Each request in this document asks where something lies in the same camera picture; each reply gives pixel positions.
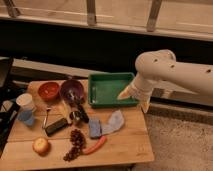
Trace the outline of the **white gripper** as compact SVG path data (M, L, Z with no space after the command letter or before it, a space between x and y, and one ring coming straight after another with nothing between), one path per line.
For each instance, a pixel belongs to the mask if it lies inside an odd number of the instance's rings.
M149 110L149 101L155 85L155 81L145 79L142 75L137 74L129 86L117 96L117 99L124 100L132 96L142 102L141 109L146 114Z

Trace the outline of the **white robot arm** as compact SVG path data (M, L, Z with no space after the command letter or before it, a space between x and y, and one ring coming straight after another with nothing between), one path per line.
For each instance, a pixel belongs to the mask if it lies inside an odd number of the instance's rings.
M213 96L213 65L177 62L171 50L149 51L135 61L137 74L117 96L118 100L133 97L146 113L155 86L168 81L192 92Z

